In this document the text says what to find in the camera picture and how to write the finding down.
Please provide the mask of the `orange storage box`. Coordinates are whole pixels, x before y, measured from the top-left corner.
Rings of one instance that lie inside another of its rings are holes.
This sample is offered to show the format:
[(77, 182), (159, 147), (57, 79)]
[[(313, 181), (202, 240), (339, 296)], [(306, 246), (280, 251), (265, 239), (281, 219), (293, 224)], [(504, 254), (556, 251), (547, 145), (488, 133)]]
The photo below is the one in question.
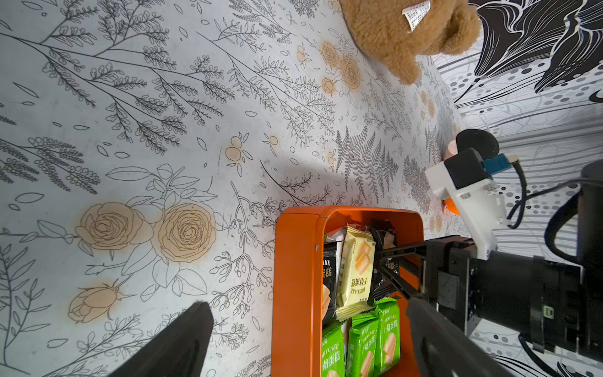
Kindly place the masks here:
[(320, 376), (323, 244), (326, 233), (348, 224), (386, 220), (396, 229), (397, 245), (424, 240), (421, 215), (376, 207), (291, 207), (276, 225), (274, 260), (273, 376)]

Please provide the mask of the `yellow cookie packet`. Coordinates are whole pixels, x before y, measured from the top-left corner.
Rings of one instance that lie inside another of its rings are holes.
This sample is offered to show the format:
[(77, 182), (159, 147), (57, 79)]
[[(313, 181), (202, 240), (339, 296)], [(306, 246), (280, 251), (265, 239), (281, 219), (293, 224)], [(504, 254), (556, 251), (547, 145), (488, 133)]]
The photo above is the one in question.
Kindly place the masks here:
[(336, 319), (340, 322), (372, 310), (368, 299), (371, 293), (375, 245), (370, 232), (347, 227), (335, 311)]

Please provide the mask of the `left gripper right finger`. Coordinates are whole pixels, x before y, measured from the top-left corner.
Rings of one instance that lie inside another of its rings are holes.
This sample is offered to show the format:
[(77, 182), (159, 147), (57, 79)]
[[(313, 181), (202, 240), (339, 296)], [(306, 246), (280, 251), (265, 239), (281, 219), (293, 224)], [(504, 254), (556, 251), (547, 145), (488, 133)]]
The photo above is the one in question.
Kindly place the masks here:
[(406, 315), (421, 376), (510, 375), (426, 301), (411, 298)]

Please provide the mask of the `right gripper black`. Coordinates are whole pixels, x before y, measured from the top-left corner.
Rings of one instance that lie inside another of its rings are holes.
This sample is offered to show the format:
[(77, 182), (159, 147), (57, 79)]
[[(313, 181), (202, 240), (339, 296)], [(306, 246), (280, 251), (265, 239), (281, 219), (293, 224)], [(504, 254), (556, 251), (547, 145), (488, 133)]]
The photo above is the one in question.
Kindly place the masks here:
[(378, 285), (374, 300), (400, 294), (427, 301), (464, 334), (471, 334), (477, 316), (476, 245), (471, 238), (440, 237), (375, 252)]

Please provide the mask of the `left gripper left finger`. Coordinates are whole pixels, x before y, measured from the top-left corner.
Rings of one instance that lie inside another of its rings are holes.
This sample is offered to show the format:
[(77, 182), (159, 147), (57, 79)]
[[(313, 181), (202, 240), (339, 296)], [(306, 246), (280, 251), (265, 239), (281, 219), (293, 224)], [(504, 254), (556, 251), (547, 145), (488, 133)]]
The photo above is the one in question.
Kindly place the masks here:
[(213, 326), (210, 305), (193, 303), (110, 376), (199, 376)]

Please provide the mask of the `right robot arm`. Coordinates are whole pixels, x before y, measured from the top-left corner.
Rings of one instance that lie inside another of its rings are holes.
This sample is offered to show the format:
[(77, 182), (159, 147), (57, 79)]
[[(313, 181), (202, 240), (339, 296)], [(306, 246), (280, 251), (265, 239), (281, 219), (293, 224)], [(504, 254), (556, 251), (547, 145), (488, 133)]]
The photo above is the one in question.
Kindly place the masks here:
[(497, 250), (494, 230), (520, 217), (523, 203), (506, 211), (488, 193), (492, 177), (481, 158), (455, 156), (430, 170), (431, 185), (455, 201), (469, 237), (449, 236), (378, 251), (375, 267), (411, 307), (432, 311), (470, 334), (480, 320), (511, 328), (534, 358), (562, 348), (602, 359), (602, 163), (588, 164), (578, 192), (553, 215), (544, 232), (557, 251), (558, 231), (578, 221), (576, 254), (557, 261)]

